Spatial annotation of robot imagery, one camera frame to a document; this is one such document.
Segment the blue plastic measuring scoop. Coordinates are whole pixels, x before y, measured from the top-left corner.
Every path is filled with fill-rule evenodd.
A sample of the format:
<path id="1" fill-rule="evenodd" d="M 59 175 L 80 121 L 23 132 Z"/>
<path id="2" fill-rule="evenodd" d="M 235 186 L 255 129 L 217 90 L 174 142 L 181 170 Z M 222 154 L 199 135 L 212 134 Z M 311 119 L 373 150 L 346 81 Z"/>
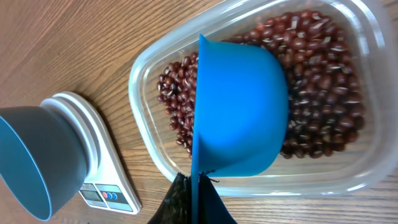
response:
<path id="1" fill-rule="evenodd" d="M 192 223 L 198 223 L 200 174 L 257 175 L 279 154 L 289 117 L 280 63 L 260 47 L 201 35 L 194 112 Z"/>

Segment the teal metal bowl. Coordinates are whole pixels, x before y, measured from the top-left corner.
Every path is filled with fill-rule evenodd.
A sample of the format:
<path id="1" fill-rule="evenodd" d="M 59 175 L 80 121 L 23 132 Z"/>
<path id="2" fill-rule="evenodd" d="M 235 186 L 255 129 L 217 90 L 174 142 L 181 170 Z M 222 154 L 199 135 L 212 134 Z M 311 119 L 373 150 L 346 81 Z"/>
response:
<path id="1" fill-rule="evenodd" d="M 81 140 L 61 116 L 38 106 L 1 109 L 1 177 L 32 216 L 51 219 L 87 172 Z"/>

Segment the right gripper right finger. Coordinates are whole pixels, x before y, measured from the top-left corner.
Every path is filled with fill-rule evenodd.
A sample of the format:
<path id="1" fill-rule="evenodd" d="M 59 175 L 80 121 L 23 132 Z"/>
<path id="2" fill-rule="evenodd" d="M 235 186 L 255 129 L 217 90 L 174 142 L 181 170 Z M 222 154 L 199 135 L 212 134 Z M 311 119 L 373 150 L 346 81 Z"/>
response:
<path id="1" fill-rule="evenodd" d="M 226 209 L 213 186 L 208 172 L 199 175 L 198 184 L 198 223 L 199 224 L 237 224 Z"/>

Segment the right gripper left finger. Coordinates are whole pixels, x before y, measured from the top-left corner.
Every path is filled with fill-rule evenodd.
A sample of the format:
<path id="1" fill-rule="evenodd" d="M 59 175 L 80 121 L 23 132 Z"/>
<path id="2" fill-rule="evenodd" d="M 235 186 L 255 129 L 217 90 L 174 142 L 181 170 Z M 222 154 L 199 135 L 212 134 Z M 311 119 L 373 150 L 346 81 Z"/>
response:
<path id="1" fill-rule="evenodd" d="M 148 224 L 191 224 L 191 177 L 178 173 Z"/>

